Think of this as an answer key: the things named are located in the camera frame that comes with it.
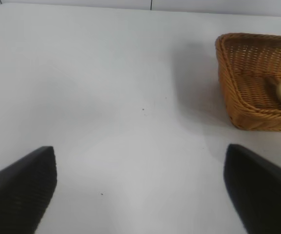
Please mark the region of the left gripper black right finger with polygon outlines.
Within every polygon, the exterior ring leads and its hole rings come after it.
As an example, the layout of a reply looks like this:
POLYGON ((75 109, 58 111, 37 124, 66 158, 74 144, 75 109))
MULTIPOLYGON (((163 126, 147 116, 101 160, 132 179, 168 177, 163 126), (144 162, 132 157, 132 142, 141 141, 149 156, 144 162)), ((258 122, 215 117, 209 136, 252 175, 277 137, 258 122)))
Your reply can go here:
POLYGON ((250 149, 229 144, 224 182, 249 234, 281 234, 281 167, 250 149))

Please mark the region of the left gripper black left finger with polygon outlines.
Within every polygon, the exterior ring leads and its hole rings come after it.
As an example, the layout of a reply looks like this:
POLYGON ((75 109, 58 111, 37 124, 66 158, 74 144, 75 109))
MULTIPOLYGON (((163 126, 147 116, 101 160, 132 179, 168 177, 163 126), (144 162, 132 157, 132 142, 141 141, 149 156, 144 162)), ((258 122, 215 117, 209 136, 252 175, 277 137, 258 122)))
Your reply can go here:
POLYGON ((0 234, 35 233, 57 185, 52 146, 42 146, 0 171, 0 234))

